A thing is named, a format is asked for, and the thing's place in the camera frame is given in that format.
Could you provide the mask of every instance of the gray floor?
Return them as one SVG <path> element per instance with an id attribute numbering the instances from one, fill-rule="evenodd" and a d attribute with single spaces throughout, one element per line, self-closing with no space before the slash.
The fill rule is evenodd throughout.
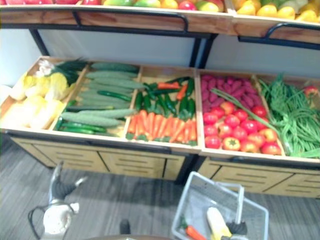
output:
<path id="1" fill-rule="evenodd" d="M 68 201 L 80 203 L 66 240 L 115 235 L 129 219 L 137 235 L 170 237 L 182 186 L 171 181 L 65 170 L 63 179 L 88 176 Z M 52 170 L 45 168 L 13 142 L 2 139 L 0 172 L 0 239 L 33 240 L 27 213 L 45 205 Z M 270 213 L 270 240 L 320 239 L 320 200 L 246 193 Z M 41 229 L 41 215 L 35 215 Z"/>

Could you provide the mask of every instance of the white wall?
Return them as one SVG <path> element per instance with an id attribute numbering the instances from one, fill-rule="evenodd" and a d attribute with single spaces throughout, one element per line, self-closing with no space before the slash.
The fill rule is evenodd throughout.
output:
<path id="1" fill-rule="evenodd" d="M 192 38 L 122 33 L 42 30 L 52 56 L 109 59 L 146 64 L 188 66 Z M 0 31 L 0 84 L 13 85 L 40 56 L 27 30 Z M 238 42 L 220 35 L 207 68 L 319 77 L 320 51 Z"/>

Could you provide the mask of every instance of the tomato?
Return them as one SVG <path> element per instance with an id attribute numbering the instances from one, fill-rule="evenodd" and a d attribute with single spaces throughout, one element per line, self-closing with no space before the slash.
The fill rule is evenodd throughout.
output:
<path id="1" fill-rule="evenodd" d="M 265 136 L 263 136 L 262 134 L 260 134 L 258 132 L 254 132 L 254 133 L 249 134 L 247 139 L 249 141 L 254 142 L 258 148 L 261 148 L 261 146 L 263 144 L 265 144 L 265 142 L 266 142 Z"/>
<path id="2" fill-rule="evenodd" d="M 278 138 L 276 131 L 271 128 L 262 129 L 259 133 L 265 137 L 267 143 L 275 142 Z"/>
<path id="3" fill-rule="evenodd" d="M 241 148 L 240 141 L 235 137 L 226 137 L 222 142 L 222 148 L 224 150 L 238 151 Z"/>
<path id="4" fill-rule="evenodd" d="M 218 119 L 220 119 L 225 115 L 225 110 L 220 106 L 214 106 L 211 109 L 211 113 L 216 115 L 218 117 Z"/>
<path id="5" fill-rule="evenodd" d="M 244 120 L 246 120 L 248 118 L 248 113 L 246 113 L 246 111 L 242 110 L 242 109 L 236 110 L 233 113 L 233 115 L 235 115 L 240 120 L 240 122 L 243 122 Z"/>
<path id="6" fill-rule="evenodd" d="M 267 111 L 264 106 L 255 106 L 251 111 L 260 118 L 267 116 Z"/>
<path id="7" fill-rule="evenodd" d="M 240 141 L 243 141 L 247 138 L 248 134 L 246 130 L 244 130 L 242 127 L 237 126 L 233 132 L 232 137 L 235 137 L 236 139 L 239 139 Z"/>
<path id="8" fill-rule="evenodd" d="M 267 123 L 269 122 L 269 120 L 266 119 L 265 117 L 262 117 L 262 119 L 265 120 Z M 264 125 L 263 123 L 261 123 L 259 121 L 255 121 L 255 123 L 256 123 L 256 126 L 258 128 L 258 131 L 268 128 L 266 125 Z"/>
<path id="9" fill-rule="evenodd" d="M 204 126 L 204 136 L 217 136 L 218 129 L 215 126 L 206 125 Z"/>
<path id="10" fill-rule="evenodd" d="M 263 154 L 281 155 L 281 148 L 275 142 L 267 142 L 261 148 Z"/>
<path id="11" fill-rule="evenodd" d="M 258 150 L 259 150 L 258 146 L 253 141 L 245 140 L 241 142 L 241 148 L 240 148 L 241 152 L 257 153 Z"/>
<path id="12" fill-rule="evenodd" d="M 235 105 L 232 102 L 225 101 L 220 104 L 220 107 L 224 109 L 226 115 L 232 114 L 235 111 Z"/>
<path id="13" fill-rule="evenodd" d="M 224 123 L 234 129 L 236 126 L 240 124 L 240 120 L 235 115 L 229 114 L 224 119 Z"/>
<path id="14" fill-rule="evenodd" d="M 232 128 L 230 126 L 228 126 L 227 124 L 220 124 L 218 126 L 218 136 L 220 138 L 226 138 L 226 137 L 230 137 L 232 135 Z"/>
<path id="15" fill-rule="evenodd" d="M 248 133 L 256 133 L 258 131 L 257 123 L 253 120 L 244 120 L 240 126 Z"/>
<path id="16" fill-rule="evenodd" d="M 217 136 L 207 136 L 204 139 L 205 147 L 210 149 L 218 149 L 221 145 L 221 140 Z"/>
<path id="17" fill-rule="evenodd" d="M 217 115 L 214 115 L 211 112 L 205 112 L 203 114 L 203 123 L 205 125 L 207 124 L 212 125 L 212 124 L 215 124 L 217 121 L 218 121 Z"/>

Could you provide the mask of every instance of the basket handle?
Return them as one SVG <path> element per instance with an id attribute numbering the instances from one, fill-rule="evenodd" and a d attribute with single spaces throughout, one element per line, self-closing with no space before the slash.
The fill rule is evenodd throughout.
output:
<path id="1" fill-rule="evenodd" d="M 241 223 L 241 216 L 242 216 L 242 209 L 244 205 L 244 197 L 245 197 L 245 188 L 236 183 L 227 183 L 227 182 L 216 182 L 218 185 L 226 187 L 226 188 L 237 188 L 238 189 L 238 200 L 237 200 L 237 208 L 236 208 L 236 215 L 235 215 L 235 223 Z"/>

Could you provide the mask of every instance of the shopping basket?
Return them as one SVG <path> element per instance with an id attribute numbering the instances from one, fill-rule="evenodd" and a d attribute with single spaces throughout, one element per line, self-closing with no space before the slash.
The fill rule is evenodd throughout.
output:
<path id="1" fill-rule="evenodd" d="M 234 192 L 228 188 L 238 188 Z M 211 230 L 207 222 L 207 210 L 217 208 L 224 221 L 245 221 L 246 237 L 249 240 L 267 240 L 269 212 L 264 207 L 244 197 L 244 188 L 239 184 L 212 181 L 193 171 L 183 189 L 172 224 L 172 234 L 181 240 L 190 239 L 180 227 L 184 217 L 188 225 L 193 226 L 207 240 L 211 239 Z"/>

